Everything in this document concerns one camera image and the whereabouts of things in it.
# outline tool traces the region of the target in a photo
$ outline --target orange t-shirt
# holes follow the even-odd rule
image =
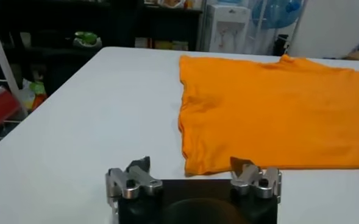
[[[359,71],[284,55],[278,63],[180,59],[188,174],[230,157],[282,169],[359,168]]]

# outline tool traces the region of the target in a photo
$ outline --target table surface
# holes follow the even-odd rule
[[[104,174],[146,155],[154,177],[185,178],[177,128],[183,54],[279,59],[101,50],[0,142],[0,224],[110,223]],[[314,61],[359,69],[359,61]],[[283,171],[279,212],[283,224],[359,223],[359,170]]]

